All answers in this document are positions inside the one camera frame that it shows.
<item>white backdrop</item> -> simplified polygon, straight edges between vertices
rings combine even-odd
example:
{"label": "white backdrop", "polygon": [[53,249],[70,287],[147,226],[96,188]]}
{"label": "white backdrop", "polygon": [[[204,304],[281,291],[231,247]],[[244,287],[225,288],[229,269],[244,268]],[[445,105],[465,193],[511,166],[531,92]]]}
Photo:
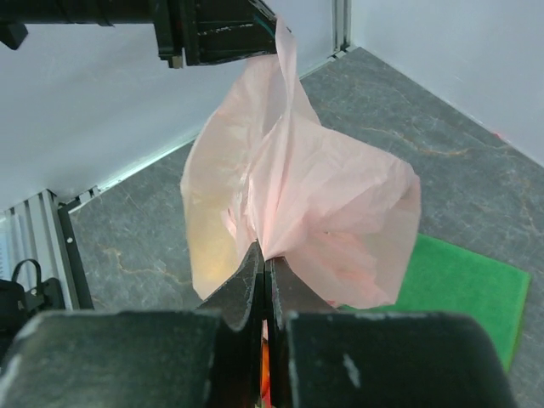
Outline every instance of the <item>white backdrop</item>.
{"label": "white backdrop", "polygon": [[[268,0],[297,37],[299,71],[332,54],[332,0]],[[0,44],[0,211],[73,197],[183,145],[243,62],[169,70],[152,25],[29,25]]]}
{"label": "white backdrop", "polygon": [[544,2],[353,0],[352,39],[544,164]]}

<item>black cable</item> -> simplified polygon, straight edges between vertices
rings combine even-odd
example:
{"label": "black cable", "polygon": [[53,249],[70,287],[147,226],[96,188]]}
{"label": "black cable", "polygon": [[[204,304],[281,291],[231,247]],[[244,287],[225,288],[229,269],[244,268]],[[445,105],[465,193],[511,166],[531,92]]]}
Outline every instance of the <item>black cable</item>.
{"label": "black cable", "polygon": [[42,267],[36,259],[25,259],[17,263],[11,275],[11,281],[16,282],[19,279],[20,270],[26,262],[30,262],[36,268],[36,296],[43,295]]}

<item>gray floor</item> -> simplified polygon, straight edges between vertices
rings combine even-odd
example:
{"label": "gray floor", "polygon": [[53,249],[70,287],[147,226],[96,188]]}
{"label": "gray floor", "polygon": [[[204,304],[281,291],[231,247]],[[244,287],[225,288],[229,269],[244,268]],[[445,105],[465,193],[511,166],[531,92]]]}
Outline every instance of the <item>gray floor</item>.
{"label": "gray floor", "polygon": [[[544,403],[544,168],[366,51],[303,80],[324,126],[393,152],[422,179],[420,231],[530,272],[510,371],[520,406]],[[186,146],[73,214],[97,309],[177,309],[190,286],[179,180]]]}

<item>plastic bag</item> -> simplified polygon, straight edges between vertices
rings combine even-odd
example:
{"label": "plastic bag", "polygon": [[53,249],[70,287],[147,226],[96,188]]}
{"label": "plastic bag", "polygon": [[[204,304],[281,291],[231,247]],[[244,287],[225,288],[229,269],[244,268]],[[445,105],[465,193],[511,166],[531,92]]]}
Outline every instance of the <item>plastic bag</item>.
{"label": "plastic bag", "polygon": [[399,158],[322,127],[281,20],[275,38],[278,54],[247,61],[185,164],[193,286],[207,298],[258,240],[265,259],[285,256],[326,301],[393,303],[416,240],[419,178]]}

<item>translucent bag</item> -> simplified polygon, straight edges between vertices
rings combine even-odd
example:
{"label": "translucent bag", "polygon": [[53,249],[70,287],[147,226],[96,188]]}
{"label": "translucent bag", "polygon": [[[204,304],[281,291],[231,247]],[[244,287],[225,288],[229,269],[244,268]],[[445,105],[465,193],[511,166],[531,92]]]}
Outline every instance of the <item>translucent bag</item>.
{"label": "translucent bag", "polygon": [[419,178],[388,152],[322,127],[281,20],[275,38],[278,54],[247,61],[185,164],[194,288],[207,298],[258,240],[265,259],[286,257],[326,301],[393,303],[416,240]]}

